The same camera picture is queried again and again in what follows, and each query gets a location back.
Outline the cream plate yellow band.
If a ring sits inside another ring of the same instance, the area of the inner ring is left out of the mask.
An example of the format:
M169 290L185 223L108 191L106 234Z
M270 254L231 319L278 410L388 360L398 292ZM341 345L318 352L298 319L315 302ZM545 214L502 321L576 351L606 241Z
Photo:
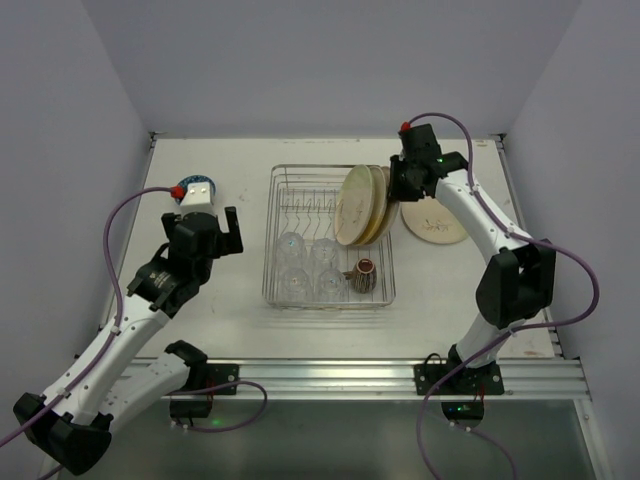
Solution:
M387 176L380 166L370 165L369 169L374 180L374 201L369 222L356 241L358 246L367 244L373 239L380 227L387 208Z

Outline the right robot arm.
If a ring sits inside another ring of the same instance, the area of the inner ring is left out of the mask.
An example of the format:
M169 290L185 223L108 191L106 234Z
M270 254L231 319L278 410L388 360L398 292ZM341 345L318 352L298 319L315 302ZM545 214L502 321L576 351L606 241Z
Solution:
M450 361L479 369L495 360L507 336L550 305L556 253L530 244L486 195L472 173L471 160L443 153L429 124L404 123L401 153L390 158L388 197L403 203L432 198L461 223L486 267L475 292L478 315L453 345Z

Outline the cream plate green band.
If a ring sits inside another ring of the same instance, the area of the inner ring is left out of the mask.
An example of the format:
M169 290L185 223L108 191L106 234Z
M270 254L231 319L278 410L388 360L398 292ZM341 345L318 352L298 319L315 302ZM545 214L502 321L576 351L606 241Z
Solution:
M353 167L342 183L334 215L334 234L339 244L354 244L364 233L371 217L374 194L370 168L367 165Z

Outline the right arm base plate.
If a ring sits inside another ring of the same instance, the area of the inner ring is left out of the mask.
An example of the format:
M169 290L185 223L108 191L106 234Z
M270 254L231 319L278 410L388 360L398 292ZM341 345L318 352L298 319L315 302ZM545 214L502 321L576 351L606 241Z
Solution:
M425 360L414 364L416 393L424 396L443 377L445 380L435 390L435 395L478 397L505 393L501 370L495 361L479 368L464 367L450 375L449 372L459 363L459 358L454 354L443 358L438 353L432 353Z

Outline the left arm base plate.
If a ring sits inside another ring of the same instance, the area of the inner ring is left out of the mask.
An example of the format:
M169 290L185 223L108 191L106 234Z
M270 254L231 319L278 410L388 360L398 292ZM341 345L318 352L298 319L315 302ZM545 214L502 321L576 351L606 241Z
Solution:
M203 390L206 388L224 386L213 392L213 395L232 396L237 387L230 385L239 379L240 367L235 363L200 363L190 367L185 385L178 392Z

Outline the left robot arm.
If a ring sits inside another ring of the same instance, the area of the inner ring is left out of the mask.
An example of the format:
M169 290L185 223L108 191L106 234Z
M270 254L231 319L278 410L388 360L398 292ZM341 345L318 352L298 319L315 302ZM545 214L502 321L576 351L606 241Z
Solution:
M112 436L166 394L210 387L207 356L178 340L144 371L119 379L141 348L193 299L215 260L243 251L237 211L224 210L229 229L205 212L166 213L166 243L141 266L116 314L69 369L41 394L25 393L13 411L20 431L73 475L92 469Z

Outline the blue patterned bowl red outside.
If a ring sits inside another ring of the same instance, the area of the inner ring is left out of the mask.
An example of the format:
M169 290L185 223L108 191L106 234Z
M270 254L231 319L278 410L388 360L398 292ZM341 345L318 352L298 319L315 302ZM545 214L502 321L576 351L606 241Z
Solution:
M215 182L206 175L190 175L188 177L183 178L178 182L176 188L178 192L173 194L174 200L180 204L182 200L187 196L189 191L189 186L194 184L208 184L209 190L211 192L211 197L214 198L216 195L216 184Z

